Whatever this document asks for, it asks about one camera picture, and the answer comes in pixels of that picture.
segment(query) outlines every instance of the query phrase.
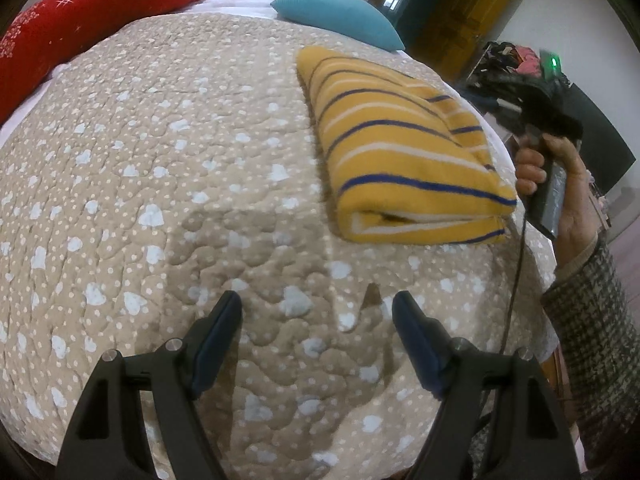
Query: human hand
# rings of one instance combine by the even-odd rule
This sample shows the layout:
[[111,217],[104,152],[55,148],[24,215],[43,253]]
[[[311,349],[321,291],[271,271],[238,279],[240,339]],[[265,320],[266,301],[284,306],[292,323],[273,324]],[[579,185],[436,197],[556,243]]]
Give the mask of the human hand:
[[[558,237],[554,253],[561,268],[581,254],[598,234],[600,226],[596,211],[589,198],[589,177],[578,151],[566,137],[543,135],[549,151],[566,170],[566,188],[562,214],[558,223]],[[518,151],[516,163],[516,190],[521,198],[533,195],[538,184],[546,180],[542,170],[545,157],[528,147],[528,142]]]

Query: clothes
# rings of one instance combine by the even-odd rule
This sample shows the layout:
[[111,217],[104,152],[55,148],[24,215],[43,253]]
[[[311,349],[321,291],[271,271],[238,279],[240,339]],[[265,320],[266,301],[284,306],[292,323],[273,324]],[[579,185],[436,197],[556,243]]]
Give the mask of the clothes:
[[504,237],[515,192],[492,166],[475,115],[452,96],[316,46],[300,51],[298,71],[345,238],[460,244]]
[[640,412],[640,335],[604,241],[542,302],[562,345],[586,464],[598,468],[623,445]]
[[598,235],[593,235],[593,240],[591,240],[589,245],[587,245],[580,254],[578,254],[565,266],[556,269],[556,280],[554,283],[555,285],[566,282],[568,279],[572,278],[582,270],[591,256],[593,256],[593,251],[595,251],[596,246],[598,245],[598,240]]
[[517,67],[516,72],[521,75],[531,75],[534,77],[542,77],[542,69],[540,68],[540,58],[528,46],[516,46],[518,56],[522,59],[522,63]]

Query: beige polka dot bedspread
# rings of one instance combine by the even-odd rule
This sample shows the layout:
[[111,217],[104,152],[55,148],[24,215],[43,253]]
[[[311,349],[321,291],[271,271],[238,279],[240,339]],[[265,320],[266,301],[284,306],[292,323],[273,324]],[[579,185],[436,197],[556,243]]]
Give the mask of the beige polka dot bedspread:
[[[242,329],[198,412],[238,480],[379,479],[412,463],[438,403],[390,320],[397,291],[497,349],[522,207],[503,244],[341,240],[295,69],[310,44],[442,85],[331,32],[160,16],[73,60],[0,150],[0,416],[25,449],[55,462],[100,354],[183,335],[226,289]],[[508,349],[545,357],[554,260],[533,230],[524,261]],[[144,401],[158,476],[172,478]]]

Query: wooden door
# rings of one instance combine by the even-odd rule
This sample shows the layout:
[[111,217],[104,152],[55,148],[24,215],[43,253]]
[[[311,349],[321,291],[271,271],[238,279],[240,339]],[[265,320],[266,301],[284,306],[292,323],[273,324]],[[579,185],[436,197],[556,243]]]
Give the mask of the wooden door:
[[454,81],[509,0],[440,0],[409,54]]

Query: television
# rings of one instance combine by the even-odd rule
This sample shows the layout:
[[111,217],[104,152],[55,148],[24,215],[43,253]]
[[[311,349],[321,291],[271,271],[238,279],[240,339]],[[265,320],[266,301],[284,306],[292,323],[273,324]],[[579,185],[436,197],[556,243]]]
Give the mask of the television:
[[564,95],[564,113],[582,123],[580,156],[603,194],[622,178],[636,161],[618,131],[576,84]]

